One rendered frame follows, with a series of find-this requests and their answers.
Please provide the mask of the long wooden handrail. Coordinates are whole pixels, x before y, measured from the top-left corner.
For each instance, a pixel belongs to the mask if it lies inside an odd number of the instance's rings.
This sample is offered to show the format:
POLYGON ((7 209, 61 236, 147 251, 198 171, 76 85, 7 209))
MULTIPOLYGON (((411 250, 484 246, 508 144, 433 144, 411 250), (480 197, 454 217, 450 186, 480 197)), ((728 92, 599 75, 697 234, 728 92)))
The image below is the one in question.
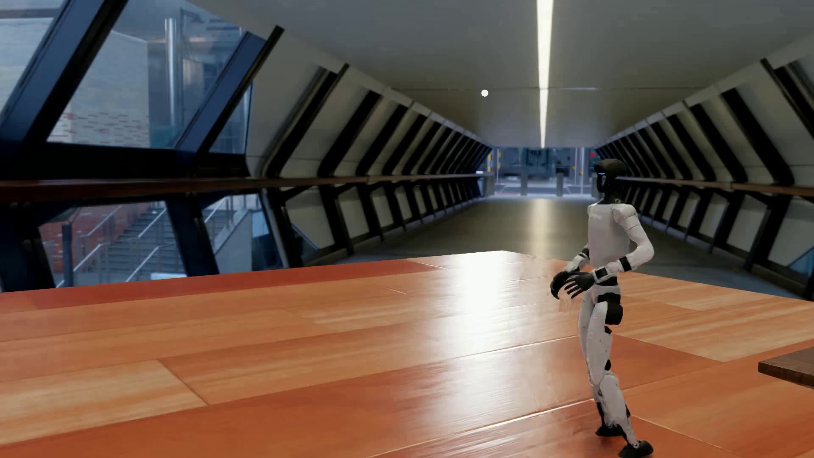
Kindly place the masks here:
POLYGON ((0 203, 124 199, 150 195, 251 191, 269 187, 482 179, 484 173, 339 176, 330 178, 58 179, 0 181, 0 203))
POLYGON ((619 177, 618 180, 627 182, 647 182, 658 184, 684 185, 698 188, 712 188, 728 191, 743 191, 777 195, 793 195, 814 199, 814 187, 781 186, 772 184, 738 183, 738 182, 711 182, 702 180, 683 179, 653 179, 639 177, 619 177))

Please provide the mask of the ceiling light strip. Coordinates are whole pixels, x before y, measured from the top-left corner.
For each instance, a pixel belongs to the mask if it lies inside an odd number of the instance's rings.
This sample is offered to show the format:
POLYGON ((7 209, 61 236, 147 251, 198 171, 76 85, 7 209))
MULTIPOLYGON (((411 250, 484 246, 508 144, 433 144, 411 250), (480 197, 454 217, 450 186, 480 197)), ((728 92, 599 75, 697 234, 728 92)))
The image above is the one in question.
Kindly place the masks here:
POLYGON ((536 8, 538 89, 540 100, 539 122, 541 134, 541 147, 546 148, 548 101, 549 101, 549 74, 551 62, 555 0, 535 0, 535 8, 536 8))

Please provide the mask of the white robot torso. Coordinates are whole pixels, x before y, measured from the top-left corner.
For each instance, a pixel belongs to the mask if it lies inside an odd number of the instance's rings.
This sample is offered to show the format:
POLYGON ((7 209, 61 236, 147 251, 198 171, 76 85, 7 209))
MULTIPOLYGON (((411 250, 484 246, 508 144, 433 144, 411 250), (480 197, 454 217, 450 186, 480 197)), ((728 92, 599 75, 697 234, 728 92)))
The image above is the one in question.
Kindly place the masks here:
POLYGON ((654 256, 654 247, 636 209, 621 202, 588 206, 586 247, 588 263, 594 267, 589 272, 592 295, 597 303, 607 302, 605 324, 618 325, 624 312, 617 278, 648 262, 654 256))

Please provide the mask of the white right robot leg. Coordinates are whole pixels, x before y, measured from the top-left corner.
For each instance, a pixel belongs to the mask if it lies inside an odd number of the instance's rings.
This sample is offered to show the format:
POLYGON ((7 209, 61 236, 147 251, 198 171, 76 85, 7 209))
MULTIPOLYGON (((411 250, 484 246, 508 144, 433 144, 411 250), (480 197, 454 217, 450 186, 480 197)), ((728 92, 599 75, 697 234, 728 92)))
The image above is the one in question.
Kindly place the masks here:
POLYGON ((629 420, 630 412, 618 377, 611 368, 611 361, 607 358, 605 363, 592 364, 588 368, 589 381, 601 419, 601 426, 596 434, 605 437, 621 436, 632 443, 636 437, 629 420))

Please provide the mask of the black robot head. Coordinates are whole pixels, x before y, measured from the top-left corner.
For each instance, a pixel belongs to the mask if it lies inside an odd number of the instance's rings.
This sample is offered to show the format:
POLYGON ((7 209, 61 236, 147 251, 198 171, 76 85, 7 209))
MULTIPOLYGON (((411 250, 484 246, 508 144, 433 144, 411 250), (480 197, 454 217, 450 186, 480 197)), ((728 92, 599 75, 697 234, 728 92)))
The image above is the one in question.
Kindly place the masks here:
POLYGON ((597 191, 602 198, 597 204, 625 204, 624 187, 618 178, 627 175, 627 166, 619 159, 604 159, 596 162, 594 171, 597 175, 597 191))

